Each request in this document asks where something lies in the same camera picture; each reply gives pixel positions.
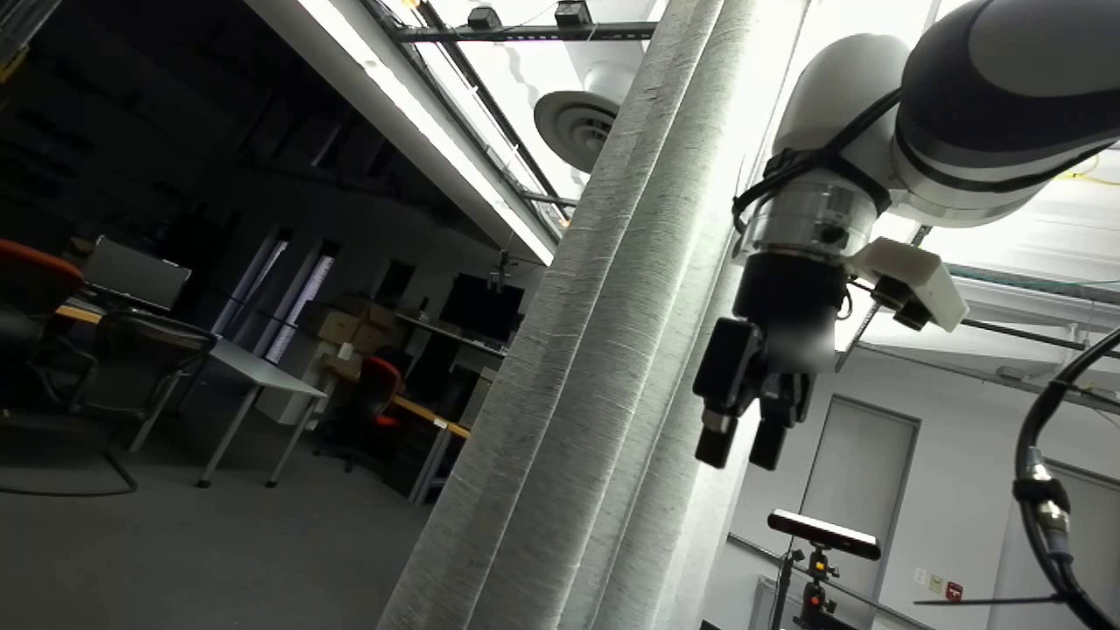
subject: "ceiling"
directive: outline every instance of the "ceiling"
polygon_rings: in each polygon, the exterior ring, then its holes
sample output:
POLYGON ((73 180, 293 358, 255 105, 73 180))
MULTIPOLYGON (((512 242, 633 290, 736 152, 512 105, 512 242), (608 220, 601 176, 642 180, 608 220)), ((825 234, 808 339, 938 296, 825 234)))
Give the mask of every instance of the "ceiling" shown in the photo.
MULTIPOLYGON (((467 29, 477 0, 247 0, 310 67, 378 121, 467 214, 512 250, 548 263, 587 170, 548 143, 538 107, 548 93, 577 105, 619 105, 642 67, 630 43, 413 43, 415 30, 467 29)), ((812 0, 794 67, 852 30, 889 30, 916 43, 923 24, 964 0, 812 0)), ((503 29, 556 29, 556 0, 490 0, 503 29)), ((658 21, 665 0, 587 0, 598 29, 658 21)), ((573 114, 573 143, 596 148, 596 114, 573 114)), ((930 229, 923 247, 951 263, 972 317, 1001 326, 1107 330, 1120 313, 1120 150, 1107 150, 1050 180, 1009 220, 969 229, 930 229)), ((1037 341, 992 332, 898 334, 877 313, 868 345, 920 351, 959 361, 1058 361, 1037 341)))

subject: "white pillar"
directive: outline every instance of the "white pillar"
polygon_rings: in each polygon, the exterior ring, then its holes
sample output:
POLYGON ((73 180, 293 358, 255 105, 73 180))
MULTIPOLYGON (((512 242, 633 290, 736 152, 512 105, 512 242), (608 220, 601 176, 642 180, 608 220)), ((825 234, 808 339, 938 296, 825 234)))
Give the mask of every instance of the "white pillar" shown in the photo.
POLYGON ((689 380, 710 295, 728 285, 737 170, 759 150, 797 10, 667 2, 381 630, 695 614, 708 568, 693 585, 681 575, 724 543, 743 459, 699 476, 689 380), (784 29, 784 46, 759 46, 775 30, 757 29, 784 29), (685 602, 665 602, 672 589, 689 589, 685 602))

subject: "robotic arm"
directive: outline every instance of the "robotic arm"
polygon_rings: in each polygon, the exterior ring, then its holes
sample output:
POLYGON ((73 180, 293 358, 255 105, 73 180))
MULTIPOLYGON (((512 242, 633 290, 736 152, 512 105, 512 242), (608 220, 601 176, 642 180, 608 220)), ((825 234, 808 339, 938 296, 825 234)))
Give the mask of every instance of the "robotic arm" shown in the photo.
POLYGON ((754 463, 775 470, 812 395, 815 341, 832 332, 852 277, 920 330, 967 304, 926 255, 873 242, 891 211, 972 227, 1030 201, 1052 176, 1120 135, 1116 0, 982 0, 923 30, 855 35, 794 82, 759 186, 736 200, 750 242, 736 317, 708 341, 695 459, 724 465, 737 417, 759 403, 754 463))

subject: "computer screen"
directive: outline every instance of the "computer screen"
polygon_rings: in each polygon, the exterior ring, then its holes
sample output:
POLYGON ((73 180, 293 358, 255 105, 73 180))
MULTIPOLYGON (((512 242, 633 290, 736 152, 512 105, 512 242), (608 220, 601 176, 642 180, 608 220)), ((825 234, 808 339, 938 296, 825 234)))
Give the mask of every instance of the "computer screen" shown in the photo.
POLYGON ((458 326, 467 334, 484 334, 492 341, 507 341, 519 330, 519 308, 524 290, 497 285, 484 277, 455 277, 451 295, 446 302, 440 317, 458 326))
POLYGON ((86 285, 157 308, 157 311, 175 308, 185 280, 189 280, 185 266, 108 242, 105 234, 94 242, 94 250, 84 263, 86 285))

